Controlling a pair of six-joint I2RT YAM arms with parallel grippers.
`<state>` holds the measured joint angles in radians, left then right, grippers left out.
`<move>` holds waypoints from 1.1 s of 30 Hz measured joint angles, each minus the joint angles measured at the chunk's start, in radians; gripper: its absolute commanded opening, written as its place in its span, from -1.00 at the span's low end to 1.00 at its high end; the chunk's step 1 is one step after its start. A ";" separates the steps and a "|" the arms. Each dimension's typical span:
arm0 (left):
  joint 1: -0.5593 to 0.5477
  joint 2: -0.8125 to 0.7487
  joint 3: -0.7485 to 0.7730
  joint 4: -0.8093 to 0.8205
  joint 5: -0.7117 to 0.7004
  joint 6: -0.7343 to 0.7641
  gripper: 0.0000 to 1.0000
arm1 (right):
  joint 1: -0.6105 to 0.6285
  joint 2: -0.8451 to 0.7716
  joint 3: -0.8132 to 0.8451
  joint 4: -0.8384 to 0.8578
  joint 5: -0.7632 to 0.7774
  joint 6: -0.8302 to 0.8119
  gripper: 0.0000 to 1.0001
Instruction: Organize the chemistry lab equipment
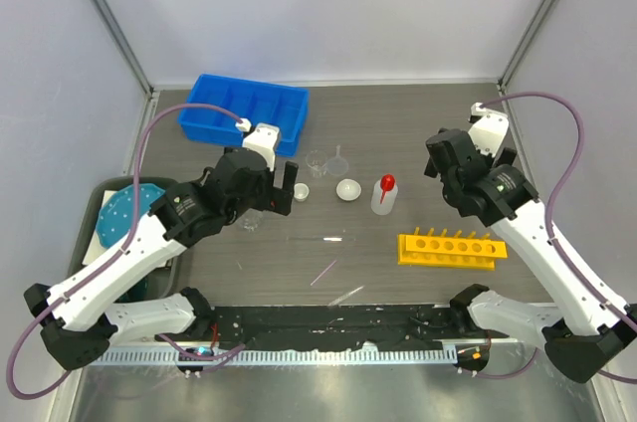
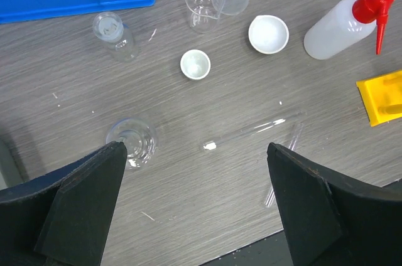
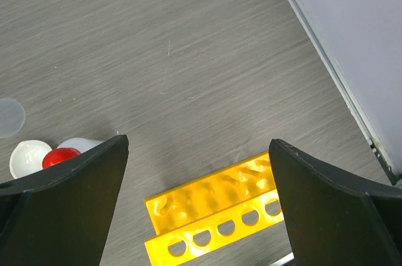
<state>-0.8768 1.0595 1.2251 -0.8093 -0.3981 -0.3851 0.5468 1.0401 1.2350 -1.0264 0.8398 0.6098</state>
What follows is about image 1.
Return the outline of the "clear glass test tube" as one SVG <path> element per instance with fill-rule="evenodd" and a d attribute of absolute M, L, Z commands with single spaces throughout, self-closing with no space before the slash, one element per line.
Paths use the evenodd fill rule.
<path fill-rule="evenodd" d="M 356 241 L 355 237 L 352 236 L 289 236 L 286 238 L 289 242 L 321 242 L 328 244 L 345 244 L 352 243 Z"/>

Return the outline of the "yellow test tube rack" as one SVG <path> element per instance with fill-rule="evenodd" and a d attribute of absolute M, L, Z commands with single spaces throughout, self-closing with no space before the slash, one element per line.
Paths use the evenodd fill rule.
<path fill-rule="evenodd" d="M 509 257 L 504 241 L 489 233 L 478 237 L 475 231 L 464 236 L 462 231 L 437 232 L 430 228 L 423 233 L 419 227 L 410 233 L 397 235 L 397 264 L 428 268 L 493 271 L 497 261 Z"/>

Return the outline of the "clear glass rod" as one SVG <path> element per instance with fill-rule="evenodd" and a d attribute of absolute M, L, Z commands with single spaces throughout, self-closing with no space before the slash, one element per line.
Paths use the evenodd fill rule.
<path fill-rule="evenodd" d="M 364 286 L 359 286 L 337 298 L 335 298 L 334 300 L 332 300 L 330 303 L 327 304 L 327 306 L 329 308 L 332 307 L 338 307 L 341 306 L 344 302 L 347 302 L 348 300 L 350 300 L 353 296 L 357 295 L 358 293 L 360 293 L 362 290 L 364 289 Z"/>

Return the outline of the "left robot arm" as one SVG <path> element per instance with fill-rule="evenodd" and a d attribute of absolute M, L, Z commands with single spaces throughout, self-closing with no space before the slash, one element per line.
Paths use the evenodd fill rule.
<path fill-rule="evenodd" d="M 24 297 L 49 354 L 64 369 L 76 370 L 120 342 L 160 334 L 204 339 L 216 315 L 193 288 L 133 304 L 118 298 L 250 209 L 289 215 L 298 171 L 295 163 L 286 162 L 277 187 L 275 172 L 262 155 L 246 148 L 228 150 L 199 179 L 166 189 L 136 227 L 93 263 L 57 285 L 33 285 Z"/>

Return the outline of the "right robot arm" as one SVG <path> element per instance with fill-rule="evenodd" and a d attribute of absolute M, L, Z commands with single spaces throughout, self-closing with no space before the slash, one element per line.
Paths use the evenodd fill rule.
<path fill-rule="evenodd" d="M 542 350 L 568 379 L 590 380 L 635 339 L 636 308 L 585 263 L 519 170 L 483 155 L 465 130 L 441 130 L 425 146 L 425 173 L 441 180 L 445 202 L 502 238 L 554 302 L 542 309 L 472 285 L 450 302 L 453 332 L 506 334 Z"/>

